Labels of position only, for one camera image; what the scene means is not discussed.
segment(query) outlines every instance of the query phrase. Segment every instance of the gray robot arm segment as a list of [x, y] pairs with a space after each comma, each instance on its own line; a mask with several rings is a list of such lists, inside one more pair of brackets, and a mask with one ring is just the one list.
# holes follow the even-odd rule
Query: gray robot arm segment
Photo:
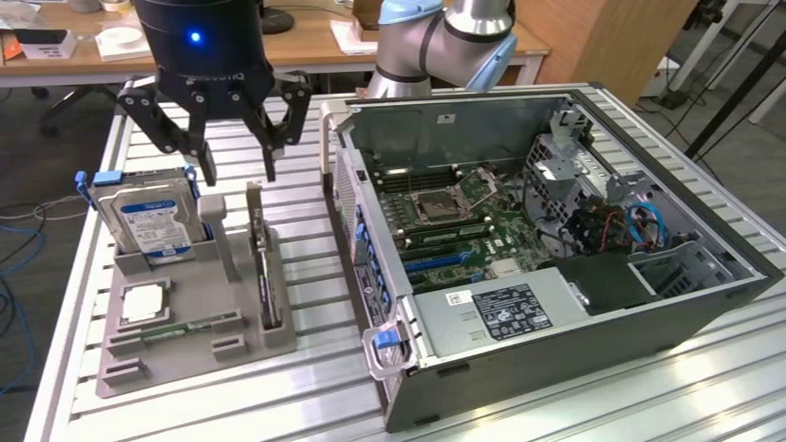
[[517, 47], [509, 0], [386, 0], [369, 98], [430, 95], [430, 76], [489, 91]]

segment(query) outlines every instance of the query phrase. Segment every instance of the power supply label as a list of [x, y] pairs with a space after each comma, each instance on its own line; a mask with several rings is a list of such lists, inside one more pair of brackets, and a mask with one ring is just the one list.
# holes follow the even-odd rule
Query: power supply label
[[552, 320], [528, 284], [473, 295], [492, 337], [502, 341], [552, 327]]

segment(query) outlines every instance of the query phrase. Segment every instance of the aluminum table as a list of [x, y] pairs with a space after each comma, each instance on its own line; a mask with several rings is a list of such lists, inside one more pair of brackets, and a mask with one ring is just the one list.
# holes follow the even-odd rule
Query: aluminum table
[[[500, 90], [528, 90], [506, 87]], [[780, 269], [786, 240], [689, 162], [605, 90], [585, 93], [636, 137]], [[26, 441], [233, 440], [782, 440], [786, 438], [786, 283], [718, 318], [676, 349], [492, 404], [411, 431], [387, 434], [363, 362], [326, 202], [319, 185], [318, 106], [313, 99], [299, 145], [266, 184], [266, 216], [283, 238], [298, 351], [111, 399], [97, 396], [101, 338], [113, 275], [114, 240], [87, 217]], [[269, 101], [273, 118], [285, 104]], [[186, 125], [186, 113], [167, 113]], [[215, 122], [207, 136], [226, 197], [230, 231], [247, 219], [246, 181], [265, 174], [255, 139], [239, 122]], [[637, 167], [596, 134], [596, 148], [625, 171]], [[127, 117], [118, 115], [102, 170], [179, 166]]]

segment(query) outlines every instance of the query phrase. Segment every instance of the desk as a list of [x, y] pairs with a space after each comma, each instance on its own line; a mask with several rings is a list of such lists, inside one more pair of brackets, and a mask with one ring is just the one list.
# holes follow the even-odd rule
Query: desk
[[[550, 87], [500, 87], [549, 91]], [[700, 196], [764, 256], [786, 269], [786, 239], [734, 199], [638, 115], [604, 89], [582, 91], [664, 167]], [[436, 90], [436, 95], [452, 91]], [[266, 183], [266, 218], [282, 238], [287, 294], [298, 351], [102, 399], [97, 396], [101, 342], [114, 239], [90, 211], [58, 318], [26, 442], [41, 441], [602, 441], [780, 440], [786, 431], [786, 281], [730, 311], [685, 343], [592, 375], [518, 396], [407, 432], [383, 431], [374, 380], [362, 355], [347, 283], [327, 218], [319, 172], [319, 103], [315, 96], [299, 145]], [[273, 119], [285, 103], [267, 103]], [[165, 111], [187, 124], [183, 110]], [[246, 181], [263, 178], [262, 153], [239, 122], [210, 122], [229, 232], [249, 222]], [[621, 173], [638, 163], [594, 130], [594, 147]], [[125, 115], [115, 116], [102, 170], [149, 170], [182, 164], [163, 155]]]
[[[323, 10], [298, 9], [295, 6], [287, 7], [283, 0], [269, 1], [266, 4], [278, 5], [295, 17], [294, 29], [265, 37], [266, 55], [277, 69], [301, 69], [310, 74], [374, 70], [377, 56], [346, 55], [333, 37], [330, 21], [342, 19], [337, 14], [350, 17], [349, 9], [338, 6], [331, 0], [302, 0], [298, 4], [329, 8], [337, 14]], [[101, 32], [103, 21], [115, 21], [121, 18], [118, 13], [103, 11], [95, 14], [77, 14], [65, 4], [45, 4], [41, 14], [54, 27], [73, 29], [78, 35], [87, 36]], [[549, 54], [549, 48], [518, 24], [514, 33], [518, 36], [518, 46], [512, 65], [522, 66], [517, 83], [532, 84], [544, 57]], [[131, 75], [150, 76], [154, 71], [151, 57], [105, 63], [97, 43], [90, 39], [81, 41], [69, 60], [27, 60], [18, 57], [6, 61], [6, 65], [0, 65], [0, 87], [121, 83]]]

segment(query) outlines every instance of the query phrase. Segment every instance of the blue hard drive label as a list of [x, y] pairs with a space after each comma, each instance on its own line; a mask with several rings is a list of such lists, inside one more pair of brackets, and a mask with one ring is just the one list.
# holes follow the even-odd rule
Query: blue hard drive label
[[189, 230], [177, 221], [178, 203], [162, 200], [121, 207], [139, 250], [150, 257], [178, 256], [189, 251], [193, 242]]

